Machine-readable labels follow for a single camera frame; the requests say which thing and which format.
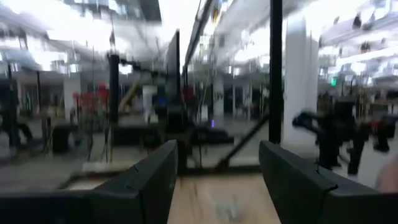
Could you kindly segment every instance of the ceiling light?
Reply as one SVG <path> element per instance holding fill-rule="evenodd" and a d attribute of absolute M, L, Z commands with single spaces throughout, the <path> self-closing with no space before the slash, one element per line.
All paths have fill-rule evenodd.
<path fill-rule="evenodd" d="M 363 62 L 366 60 L 371 60 L 371 59 L 375 59 L 375 58 L 379 58 L 379 57 L 391 57 L 396 54 L 398 54 L 398 46 L 389 47 L 389 48 L 382 49 L 382 50 L 375 50 L 375 51 L 367 52 L 364 54 L 353 55 L 350 57 L 338 58 L 336 60 L 336 64 L 345 65 L 345 64 L 354 63 L 354 62 Z"/>
<path fill-rule="evenodd" d="M 270 59 L 271 59 L 271 58 L 270 58 L 270 56 L 268 56 L 268 55 L 260 57 L 260 59 L 259 59 L 260 65 L 261 65 L 261 66 L 263 66 L 263 65 L 268 65 Z"/>
<path fill-rule="evenodd" d="M 132 73 L 132 66 L 131 65 L 119 65 L 119 72 L 123 75 L 128 75 Z"/>
<path fill-rule="evenodd" d="M 116 3 L 116 1 L 115 0 L 108 0 L 108 1 L 109 1 L 109 9 L 110 10 L 114 10 L 114 11 L 118 11 L 119 6 Z"/>
<path fill-rule="evenodd" d="M 355 63 L 351 64 L 351 70 L 356 73 L 361 73 L 361 72 L 365 71 L 365 69 L 366 69 L 365 63 L 355 62 Z"/>
<path fill-rule="evenodd" d="M 356 44 L 362 44 L 365 41 L 368 42 L 374 42 L 374 41 L 381 41 L 383 38 L 389 38 L 390 32 L 377 32 L 377 33 L 372 33 L 372 34 L 368 34 L 368 35 L 361 35 L 357 38 L 353 39 L 353 42 Z"/>
<path fill-rule="evenodd" d="M 324 47 L 319 49 L 319 56 L 321 55 L 338 55 L 338 48 L 336 47 Z"/>
<path fill-rule="evenodd" d="M 96 51 L 104 52 L 111 48 L 109 43 L 109 38 L 107 35 L 102 33 L 91 33 L 91 34 L 79 34 L 77 32 L 64 32 L 60 30 L 49 30 L 47 35 L 50 40 L 61 40 L 61 41 L 76 41 L 80 45 L 93 48 Z M 123 38 L 115 38 L 116 50 L 120 52 L 125 52 L 131 48 L 128 41 Z"/>
<path fill-rule="evenodd" d="M 67 58 L 67 54 L 63 52 L 30 51 L 29 53 L 33 60 L 40 65 L 46 65 L 53 61 L 64 60 Z"/>
<path fill-rule="evenodd" d="M 0 40 L 0 47 L 19 49 L 21 47 L 17 38 Z"/>
<path fill-rule="evenodd" d="M 330 67 L 328 69 L 329 74 L 336 74 L 336 73 L 339 73 L 340 71 L 341 71 L 341 66 Z"/>
<path fill-rule="evenodd" d="M 269 48 L 265 46 L 250 45 L 246 49 L 241 49 L 236 52 L 234 57 L 235 62 L 247 62 L 250 59 L 260 57 L 268 54 Z"/>
<path fill-rule="evenodd" d="M 241 74 L 241 69 L 240 68 L 234 68 L 234 76 L 240 75 Z"/>

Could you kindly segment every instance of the person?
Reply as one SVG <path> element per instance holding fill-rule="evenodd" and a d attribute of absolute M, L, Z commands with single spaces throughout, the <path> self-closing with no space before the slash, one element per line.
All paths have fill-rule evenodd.
<path fill-rule="evenodd" d="M 376 181 L 376 189 L 382 193 L 398 193 L 398 156 L 383 167 Z"/>
<path fill-rule="evenodd" d="M 1 121 L 2 121 L 0 124 L 0 128 L 2 131 L 6 132 L 8 134 L 9 139 L 10 139 L 10 146 L 12 146 L 14 144 L 14 141 L 12 140 L 11 122 L 10 122 L 9 115 L 10 114 L 9 114 L 9 111 L 7 110 L 7 106 L 4 106 L 3 103 L 0 103 L 0 117 L 1 117 Z M 30 128 L 25 123 L 21 123 L 21 122 L 17 121 L 16 129 L 17 129 L 18 133 L 19 133 L 19 131 L 22 131 L 27 142 L 31 142 L 33 140 L 32 131 L 30 131 Z"/>

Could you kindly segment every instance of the black pole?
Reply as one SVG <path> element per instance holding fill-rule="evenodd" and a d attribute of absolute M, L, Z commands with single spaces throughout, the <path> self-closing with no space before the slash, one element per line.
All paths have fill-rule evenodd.
<path fill-rule="evenodd" d="M 7 65 L 7 77 L 9 85 L 9 119 L 10 119 L 10 138 L 14 147 L 19 145 L 18 132 L 17 132 L 17 101 L 18 97 L 15 93 L 14 81 L 12 80 L 11 64 Z"/>
<path fill-rule="evenodd" d="M 208 107 L 208 119 L 213 119 L 214 115 L 214 89 L 213 89 L 213 84 L 210 84 L 207 88 L 210 88 L 210 105 Z"/>
<path fill-rule="evenodd" d="M 113 124 L 119 120 L 119 62 L 118 55 L 109 56 L 109 122 Z"/>
<path fill-rule="evenodd" d="M 280 143 L 282 124 L 282 2 L 271 0 L 269 141 Z"/>
<path fill-rule="evenodd" d="M 42 111 L 42 84 L 40 82 L 40 72 L 36 72 L 37 76 L 37 103 L 39 105 L 39 112 Z"/>
<path fill-rule="evenodd" d="M 184 88 L 188 88 L 188 68 L 187 68 L 187 66 L 184 66 L 183 73 L 184 73 Z"/>

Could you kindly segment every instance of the ceiling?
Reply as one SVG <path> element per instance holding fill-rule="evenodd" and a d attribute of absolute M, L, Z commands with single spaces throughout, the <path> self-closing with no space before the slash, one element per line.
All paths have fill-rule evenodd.
<path fill-rule="evenodd" d="M 6 34 L 0 38 L 3 65 L 17 63 L 28 70 L 57 73 L 58 77 L 64 76 L 65 72 L 55 67 L 67 68 L 70 73 L 70 64 L 78 64 L 78 72 L 102 71 L 107 69 L 107 52 L 114 48 L 123 57 L 151 64 L 152 67 L 156 63 L 154 67 L 159 67 L 177 29 L 180 29 L 182 51 L 185 45 L 187 48 L 200 0 L 79 2 L 82 1 L 1 1 L 0 27 Z M 22 30 L 23 34 L 10 35 L 15 33 L 10 30 Z M 114 45 L 110 42 L 113 36 Z M 26 39 L 35 40 L 35 47 L 32 41 L 24 41 Z M 43 61 L 43 57 L 37 57 L 37 52 L 43 51 L 54 52 L 51 55 L 58 52 L 67 59 L 47 57 L 49 62 L 43 66 L 37 60 L 40 58 Z"/>
<path fill-rule="evenodd" d="M 376 79 L 398 75 L 397 0 L 284 1 L 285 18 L 298 10 L 316 12 L 311 19 L 322 28 L 320 66 L 329 72 L 328 78 L 367 75 Z M 353 21 L 358 13 L 362 24 L 361 28 L 354 29 Z M 231 73 L 228 68 L 232 67 L 232 71 L 239 70 L 238 75 L 253 71 L 266 73 L 268 62 L 263 61 L 269 60 L 269 1 L 234 0 L 221 15 L 214 39 L 205 43 L 210 43 L 207 52 L 197 49 L 197 59 L 191 64 L 195 76 L 202 74 L 202 79 L 206 78 L 210 66 L 203 64 L 211 63 L 213 57 L 219 72 Z M 369 45 L 366 50 L 363 49 L 365 43 Z M 257 55 L 238 60 L 242 52 Z"/>

